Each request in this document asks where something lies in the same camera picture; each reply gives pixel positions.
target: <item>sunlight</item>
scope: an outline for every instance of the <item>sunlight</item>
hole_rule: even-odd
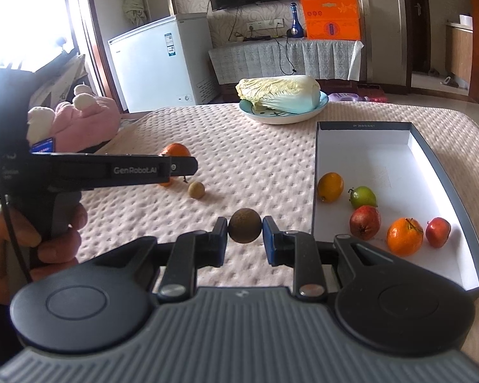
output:
[[[59,37],[73,49],[64,0],[0,0],[0,66],[36,71],[60,54]]]

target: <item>white chest freezer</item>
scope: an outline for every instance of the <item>white chest freezer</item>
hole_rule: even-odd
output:
[[[206,104],[218,95],[205,13],[170,16],[108,44],[131,113]]]

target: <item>orange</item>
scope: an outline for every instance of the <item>orange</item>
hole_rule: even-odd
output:
[[[318,196],[323,202],[337,200],[344,190],[344,180],[336,172],[328,172],[318,182]]]
[[[188,148],[186,148],[183,144],[179,144],[177,142],[173,144],[169,144],[160,153],[160,156],[171,156],[171,157],[190,157],[191,155],[192,154],[190,154],[190,151],[188,150]],[[159,184],[160,186],[163,186],[163,187],[169,187],[173,181],[174,181],[174,177],[171,177],[171,179],[167,183],[159,183]]]
[[[387,232],[387,245],[396,256],[410,256],[417,252],[424,239],[424,230],[415,219],[397,219]]]

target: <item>red apple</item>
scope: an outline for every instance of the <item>red apple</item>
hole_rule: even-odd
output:
[[[441,217],[435,217],[428,223],[426,239],[433,248],[441,248],[449,239],[451,224]]]
[[[376,207],[361,206],[349,219],[349,230],[354,237],[369,240],[378,233],[382,218]]]

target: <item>tablecloth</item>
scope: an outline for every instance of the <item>tablecloth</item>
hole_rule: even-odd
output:
[[[219,216],[242,207],[271,215],[281,229],[310,231],[316,121],[411,121],[429,143],[460,195],[479,237],[479,127],[466,115],[368,102],[331,102],[317,117],[270,126],[242,115],[236,104],[167,108],[152,112],[100,150],[109,154],[158,154],[182,142],[197,157],[207,194],[191,199],[187,185],[103,188],[86,192],[89,223],[79,259],[87,260],[134,238],[212,228]],[[199,270],[199,285],[291,285],[292,270],[266,262],[262,238],[251,244],[229,240],[222,268]],[[479,363],[479,299],[464,351]]]
[[[210,50],[209,56],[220,85],[291,74],[293,66],[297,74],[314,79],[359,80],[363,47],[352,40],[278,38],[230,43]]]

